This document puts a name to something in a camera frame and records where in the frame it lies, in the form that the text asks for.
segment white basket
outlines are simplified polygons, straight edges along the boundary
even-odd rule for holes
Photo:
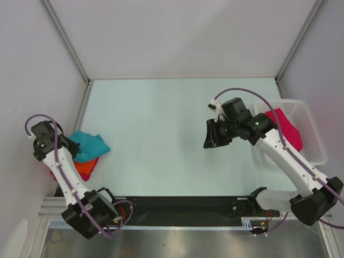
[[[269,101],[269,103],[274,109],[280,108],[299,131],[303,144],[303,149],[300,152],[301,155],[313,166],[325,164],[327,162],[327,155],[307,105],[302,101],[295,101],[293,99],[280,99]],[[257,101],[254,104],[254,112],[256,114],[267,111],[270,111],[270,109],[263,101]],[[263,156],[269,163],[275,164],[270,157],[265,154]]]

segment metal floor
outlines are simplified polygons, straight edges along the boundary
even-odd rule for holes
[[[243,231],[121,230],[113,239],[86,240],[73,230],[50,229],[41,258],[329,257],[318,224],[287,220],[268,237]]]

